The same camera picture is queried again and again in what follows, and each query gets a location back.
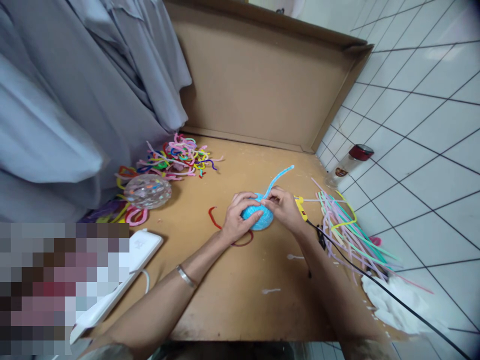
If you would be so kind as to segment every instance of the forearm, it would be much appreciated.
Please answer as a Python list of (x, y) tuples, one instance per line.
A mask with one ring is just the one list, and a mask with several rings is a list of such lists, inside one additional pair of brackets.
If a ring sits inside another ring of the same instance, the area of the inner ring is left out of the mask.
[(358, 291), (320, 246), (315, 229), (305, 224), (294, 236), (311, 271), (315, 291), (339, 340), (388, 342)]
[[(215, 233), (181, 267), (197, 285), (227, 249)], [(126, 345), (135, 359), (146, 359), (165, 341), (189, 304), (195, 290), (174, 269), (123, 314), (85, 352), (109, 343)]]

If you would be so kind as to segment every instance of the silver bracelet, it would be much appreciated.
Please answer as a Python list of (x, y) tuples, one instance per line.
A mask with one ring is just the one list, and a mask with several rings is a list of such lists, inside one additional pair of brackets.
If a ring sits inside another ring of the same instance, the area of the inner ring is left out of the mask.
[(176, 270), (180, 274), (181, 278), (185, 280), (185, 282), (190, 285), (191, 288), (196, 289), (197, 285), (192, 281), (192, 279), (189, 278), (189, 276), (185, 273), (185, 271), (182, 269), (180, 265), (176, 267)]

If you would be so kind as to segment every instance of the blue fuzzy ball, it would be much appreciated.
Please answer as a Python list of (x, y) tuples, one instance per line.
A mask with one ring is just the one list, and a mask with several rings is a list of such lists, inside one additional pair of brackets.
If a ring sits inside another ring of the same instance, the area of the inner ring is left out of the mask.
[[(260, 202), (260, 200), (262, 200), (264, 197), (258, 192), (256, 192), (255, 194), (257, 195), (257, 198), (255, 200), (257, 200), (258, 202)], [(250, 229), (263, 230), (268, 228), (274, 220), (274, 214), (263, 205), (247, 207), (241, 212), (241, 217), (242, 219), (247, 220), (249, 217), (252, 216), (253, 213), (256, 213), (257, 211), (263, 211), (263, 215), (261, 216), (260, 220), (258, 220)]]

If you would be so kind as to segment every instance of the table surface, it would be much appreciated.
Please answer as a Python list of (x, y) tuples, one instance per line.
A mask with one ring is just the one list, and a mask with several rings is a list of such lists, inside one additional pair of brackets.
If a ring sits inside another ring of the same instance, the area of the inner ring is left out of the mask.
[[(305, 199), (315, 198), (326, 172), (313, 154), (253, 145), (229, 140), (195, 136), (197, 144), (208, 145), (211, 158), (224, 156), (215, 163), (218, 171), (206, 170), (204, 178), (186, 177), (172, 181), (172, 198), (163, 207), (150, 211), (147, 228), (165, 240), (146, 266), (153, 284), (195, 252), (217, 228), (208, 210), (223, 223), (225, 212), (235, 193), (264, 193), (280, 171), (295, 165), (277, 185)], [(321, 223), (320, 204), (305, 202), (309, 220)], [(248, 234), (242, 238), (249, 239)], [(245, 247), (228, 249), (213, 265), (193, 296), (171, 339), (182, 341), (336, 341), (326, 313), (316, 298), (308, 267), (303, 259), (289, 260), (289, 254), (302, 256), (293, 236), (278, 221), (263, 231), (254, 231), (253, 241)], [(90, 336), (104, 333), (145, 291), (145, 277), (139, 276), (108, 318)], [(264, 289), (280, 291), (263, 294)], [(365, 306), (371, 306), (359, 286)], [(380, 321), (393, 340), (403, 333)]]

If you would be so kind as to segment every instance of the cardboard wall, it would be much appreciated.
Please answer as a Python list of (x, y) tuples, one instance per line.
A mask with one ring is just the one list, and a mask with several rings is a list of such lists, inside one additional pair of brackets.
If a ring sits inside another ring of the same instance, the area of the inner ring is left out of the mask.
[(207, 3), (233, 4), (236, 13), (165, 3), (193, 78), (180, 93), (184, 131), (311, 152), (369, 53), (343, 50), (365, 42), (253, 5)]

